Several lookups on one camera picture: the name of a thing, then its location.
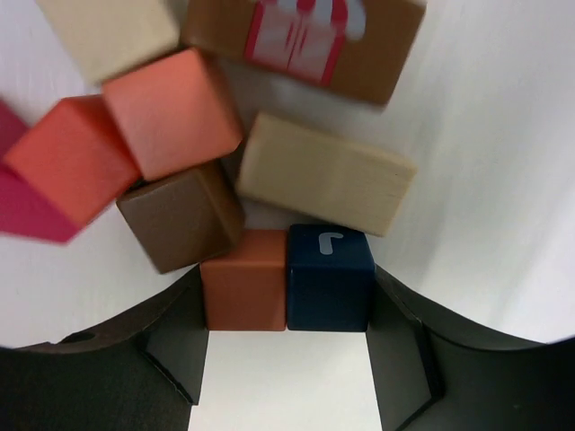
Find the brown printed rectangular block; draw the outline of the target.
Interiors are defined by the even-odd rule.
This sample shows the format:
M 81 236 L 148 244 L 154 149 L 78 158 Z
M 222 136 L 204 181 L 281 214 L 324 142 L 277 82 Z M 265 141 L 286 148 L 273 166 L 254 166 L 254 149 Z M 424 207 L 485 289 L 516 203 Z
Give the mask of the brown printed rectangular block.
M 190 1 L 182 42 L 385 106 L 424 19 L 416 1 Z

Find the red-orange cube block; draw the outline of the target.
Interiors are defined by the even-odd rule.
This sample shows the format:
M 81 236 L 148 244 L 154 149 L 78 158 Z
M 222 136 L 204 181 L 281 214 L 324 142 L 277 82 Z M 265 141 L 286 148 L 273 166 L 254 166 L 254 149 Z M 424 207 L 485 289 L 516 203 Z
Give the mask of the red-orange cube block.
M 141 177 L 101 95 L 60 100 L 3 161 L 79 227 Z

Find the dark blue cube block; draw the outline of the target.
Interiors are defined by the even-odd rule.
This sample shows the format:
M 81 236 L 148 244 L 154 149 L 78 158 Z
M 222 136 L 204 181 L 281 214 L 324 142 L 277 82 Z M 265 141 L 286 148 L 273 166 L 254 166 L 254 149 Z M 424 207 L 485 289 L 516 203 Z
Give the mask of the dark blue cube block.
M 364 233 L 293 224 L 287 235 L 287 328 L 364 332 L 376 265 Z

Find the magenta roof block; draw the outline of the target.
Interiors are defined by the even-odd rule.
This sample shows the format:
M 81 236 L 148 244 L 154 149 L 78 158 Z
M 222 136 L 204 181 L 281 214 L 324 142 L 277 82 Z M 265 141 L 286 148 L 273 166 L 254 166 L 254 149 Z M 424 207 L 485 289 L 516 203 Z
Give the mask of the magenta roof block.
M 1 233 L 66 244 L 81 229 L 4 162 L 6 153 L 28 129 L 1 101 Z

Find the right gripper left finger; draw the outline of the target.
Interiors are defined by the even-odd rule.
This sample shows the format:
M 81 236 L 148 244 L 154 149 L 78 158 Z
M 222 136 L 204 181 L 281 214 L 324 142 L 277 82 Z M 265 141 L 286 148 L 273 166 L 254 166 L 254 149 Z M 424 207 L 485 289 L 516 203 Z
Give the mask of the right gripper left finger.
M 193 268 L 161 293 L 56 344 L 1 350 L 3 430 L 185 430 L 209 331 Z

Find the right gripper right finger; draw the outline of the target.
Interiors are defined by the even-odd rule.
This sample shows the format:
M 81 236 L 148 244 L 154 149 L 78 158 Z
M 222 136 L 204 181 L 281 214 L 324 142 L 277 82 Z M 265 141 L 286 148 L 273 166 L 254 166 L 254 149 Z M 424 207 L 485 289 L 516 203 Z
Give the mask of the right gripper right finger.
M 574 340 L 485 327 L 384 271 L 367 327 L 384 430 L 572 430 Z

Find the salmon cube block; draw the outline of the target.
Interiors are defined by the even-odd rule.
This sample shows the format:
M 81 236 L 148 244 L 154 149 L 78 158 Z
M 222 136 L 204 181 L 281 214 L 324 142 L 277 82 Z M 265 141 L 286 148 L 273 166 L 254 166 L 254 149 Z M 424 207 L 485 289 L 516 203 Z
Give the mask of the salmon cube block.
M 224 157 L 243 141 L 223 72 L 196 48 L 105 82 L 102 96 L 147 181 Z

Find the natural wood cube block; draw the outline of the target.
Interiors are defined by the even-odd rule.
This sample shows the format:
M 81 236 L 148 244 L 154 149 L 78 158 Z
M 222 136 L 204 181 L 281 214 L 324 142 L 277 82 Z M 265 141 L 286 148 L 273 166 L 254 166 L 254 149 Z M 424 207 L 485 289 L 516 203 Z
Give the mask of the natural wood cube block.
M 51 29 L 84 80 L 100 84 L 178 44 L 180 27 L 165 1 L 39 1 Z

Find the orange cube block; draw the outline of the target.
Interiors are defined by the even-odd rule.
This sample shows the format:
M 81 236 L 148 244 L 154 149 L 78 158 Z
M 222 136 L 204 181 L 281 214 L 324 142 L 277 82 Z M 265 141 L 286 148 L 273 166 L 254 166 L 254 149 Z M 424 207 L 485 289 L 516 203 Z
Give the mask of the orange cube block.
M 287 238 L 285 230 L 246 230 L 233 251 L 200 264 L 209 330 L 286 329 Z

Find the brown cube block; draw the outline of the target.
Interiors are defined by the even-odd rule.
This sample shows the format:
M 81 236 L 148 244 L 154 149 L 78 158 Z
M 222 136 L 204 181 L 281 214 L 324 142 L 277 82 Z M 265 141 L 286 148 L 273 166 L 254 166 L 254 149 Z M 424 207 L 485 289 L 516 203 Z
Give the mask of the brown cube block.
M 229 252 L 244 229 L 242 204 L 219 160 L 140 184 L 117 207 L 161 274 Z

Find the natural wood long block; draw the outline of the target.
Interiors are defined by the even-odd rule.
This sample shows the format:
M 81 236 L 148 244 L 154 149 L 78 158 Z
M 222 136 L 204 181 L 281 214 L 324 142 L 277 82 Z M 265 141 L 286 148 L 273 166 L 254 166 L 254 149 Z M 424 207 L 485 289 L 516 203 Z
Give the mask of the natural wood long block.
M 416 172 L 409 160 L 380 147 L 260 112 L 236 189 L 246 198 L 383 237 Z

